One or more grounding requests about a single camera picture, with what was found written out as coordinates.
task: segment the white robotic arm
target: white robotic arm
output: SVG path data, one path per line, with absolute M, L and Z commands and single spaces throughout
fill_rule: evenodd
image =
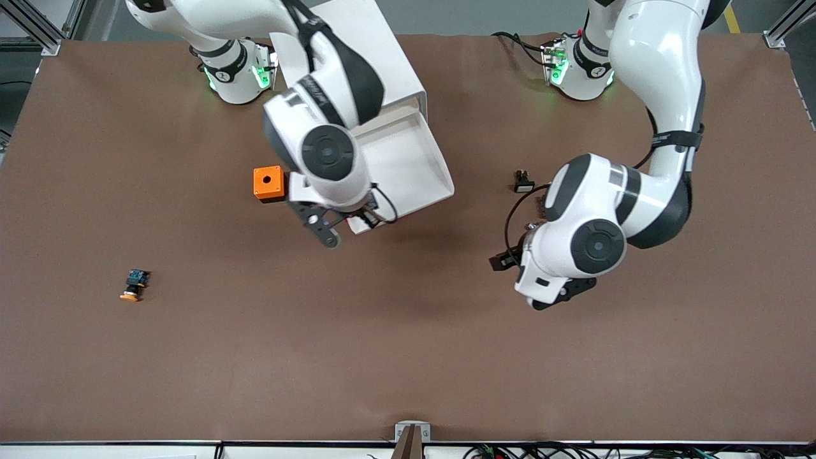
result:
M 128 11 L 144 27 L 178 35 L 202 60 L 210 87 L 229 104 L 246 104 L 272 86 L 277 65 L 269 48 L 247 38 L 216 38 L 191 25 L 169 0 L 126 0 Z
M 297 37 L 306 50 L 311 73 L 264 105 L 264 134 L 291 169 L 286 184 L 290 206 L 332 248 L 340 241 L 333 227 L 349 216 L 359 216 L 371 227 L 391 222 L 374 212 L 379 207 L 372 194 L 376 185 L 350 133 L 379 114 L 382 81 L 362 56 L 300 0 L 127 2 L 143 25 L 190 42 L 214 77 L 214 89 L 227 102 L 253 100 L 260 94 L 257 83 L 264 81 L 263 75 L 255 81 L 259 75 L 255 66 L 263 63 L 252 58 L 259 54 L 249 56 L 246 50 L 265 48 L 235 37 L 268 33 Z M 238 92 L 242 97 L 227 97 Z M 328 211 L 338 214 L 340 220 L 329 222 L 325 218 Z
M 675 237 L 688 220 L 705 96 L 697 37 L 708 3 L 629 0 L 617 8 L 590 0 L 588 27 L 564 50 L 568 57 L 560 71 L 566 73 L 557 86 L 574 98 L 592 98 L 601 94 L 608 84 L 606 72 L 613 69 L 649 110 L 651 164 L 645 174 L 585 154 L 556 174 L 544 200 L 546 222 L 506 256 L 491 259 L 494 269 L 518 261 L 516 290 L 535 309 L 593 287 L 596 276 L 620 264 L 627 243 L 655 247 Z M 595 29 L 613 23 L 611 33 Z M 609 64 L 603 62 L 607 53 Z

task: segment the orange box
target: orange box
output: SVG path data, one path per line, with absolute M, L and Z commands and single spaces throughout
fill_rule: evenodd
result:
M 262 203 L 277 203 L 286 199 L 286 180 L 280 166 L 255 169 L 252 186 L 255 197 Z

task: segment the wire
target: wire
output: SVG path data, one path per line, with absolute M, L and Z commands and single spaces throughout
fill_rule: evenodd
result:
M 521 196 L 518 199 L 518 201 L 516 201 L 516 204 L 512 207 L 512 209 L 510 209 L 510 213 L 508 213 L 508 218 L 507 218 L 507 220 L 504 221 L 504 246 L 508 250 L 508 255 L 510 256 L 510 259 L 513 260 L 516 263 L 516 266 L 521 266 L 521 262 L 519 260 L 517 260 L 516 256 L 513 255 L 513 253 L 512 253 L 512 248 L 510 248 L 510 236 L 508 235 L 508 232 L 510 230 L 510 220 L 512 219 L 512 215 L 514 213 L 516 213 L 516 209 L 518 209 L 518 207 L 521 205 L 521 203 L 523 203 L 524 200 L 527 199 L 531 194 L 536 193 L 538 191 L 541 191 L 542 189 L 549 188 L 549 187 L 550 187 L 550 184 L 536 186 L 535 188 L 531 189 L 530 191 L 524 193 L 524 196 Z
M 224 457 L 224 442 L 219 442 L 215 445 L 215 454 L 213 455 L 213 459 L 222 459 Z
M 516 453 L 510 451 L 507 448 L 496 448 L 496 451 L 501 452 L 507 459 L 520 459 Z
M 649 150 L 649 153 L 647 153 L 638 164 L 635 164 L 632 169 L 640 169 L 643 167 L 643 165 L 652 158 L 652 154 L 654 154 L 654 149 Z
M 584 454 L 587 454 L 587 457 L 591 457 L 592 459 L 601 459 L 601 458 L 600 458 L 600 457 L 598 457 L 598 455 L 597 455 L 597 454 L 595 454 L 595 453 L 594 453 L 594 451 L 593 451 L 593 450 L 591 450 L 591 449 L 586 449 L 586 448 L 584 448 L 583 446 L 577 446 L 577 445 L 573 445 L 573 447 L 572 447 L 572 448 L 573 448 L 575 451 L 579 452 L 579 454 L 580 454 L 581 452 L 583 452 Z
M 463 455 L 462 455 L 462 459 L 468 459 L 468 455 L 469 455 L 471 452 L 476 451 L 477 449 L 479 449 L 479 447 L 478 447 L 478 446 L 474 446 L 473 448 L 470 448 L 469 450 L 467 450 L 467 451 L 465 452 L 465 454 L 463 454 Z
M 395 206 L 394 203 L 391 202 L 391 199 L 388 197 L 387 194 L 383 193 L 383 191 L 379 187 L 379 184 L 372 183 L 371 188 L 376 189 L 377 191 L 379 191 L 379 194 L 382 195 L 383 198 L 385 198 L 386 201 L 388 201 L 388 205 L 391 206 L 391 210 L 394 211 L 394 218 L 393 218 L 393 220 L 386 220 L 383 217 L 377 215 L 376 212 L 374 212 L 374 211 L 372 211 L 370 209 L 369 209 L 368 212 L 373 214 L 375 217 L 377 217 L 377 220 L 383 222 L 386 225 L 393 225 L 393 224 L 397 223 L 400 220 L 400 216 L 399 216 L 399 214 L 397 214 L 397 206 Z
M 525 47 L 527 49 L 531 49 L 533 51 L 541 51 L 540 47 L 537 47 L 535 45 L 531 45 L 528 42 L 523 41 L 518 33 L 514 33 L 513 35 L 511 35 L 510 33 L 507 33 L 507 32 L 496 32 L 496 33 L 492 33 L 490 36 L 491 37 L 507 37 L 507 38 L 510 38 L 511 40 L 513 40 L 514 42 L 522 45 L 523 47 Z
M 507 37 L 507 38 L 510 38 L 514 42 L 521 45 L 521 49 L 524 50 L 525 54 L 527 54 L 527 57 L 532 59 L 533 62 L 535 62 L 538 65 L 542 65 L 543 67 L 547 67 L 548 69 L 555 69 L 554 64 L 550 64 L 549 62 L 543 62 L 543 61 L 539 60 L 538 58 L 536 58 L 535 56 L 533 56 L 530 53 L 530 51 L 528 51 L 528 50 L 541 51 L 541 47 L 536 47 L 536 46 L 533 46 L 533 45 L 531 45 L 531 44 L 529 44 L 527 42 L 524 42 L 524 40 L 522 40 L 521 37 L 518 36 L 518 33 L 514 33 L 513 35 L 511 35 L 510 33 L 507 33 L 507 32 L 496 32 L 496 33 L 492 33 L 490 36 L 491 37 Z

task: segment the metal frame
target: metal frame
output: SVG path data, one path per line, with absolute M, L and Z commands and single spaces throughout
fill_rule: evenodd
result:
M 0 0 L 5 12 L 21 29 L 42 46 L 43 56 L 56 56 L 66 37 L 28 0 Z
M 62 24 L 62 32 L 67 38 L 74 38 L 77 32 L 77 25 L 82 13 L 85 11 L 87 0 L 73 0 L 71 9 L 68 11 L 68 17 L 65 18 L 65 23 Z
M 816 0 L 796 0 L 793 6 L 771 26 L 770 30 L 763 33 L 765 44 L 773 49 L 784 48 L 784 38 L 814 16 L 816 16 Z
M 2 164 L 2 160 L 6 158 L 6 149 L 10 141 L 11 137 L 7 136 L 5 132 L 0 131 L 0 164 Z

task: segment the brown mat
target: brown mat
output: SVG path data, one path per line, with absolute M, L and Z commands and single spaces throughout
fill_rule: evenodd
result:
M 539 313 L 487 262 L 512 172 L 633 164 L 642 104 L 566 100 L 497 38 L 400 41 L 456 195 L 337 251 L 255 201 L 261 103 L 219 102 L 186 44 L 43 60 L 0 168 L 0 439 L 814 437 L 816 136 L 784 52 L 701 37 L 685 231 Z

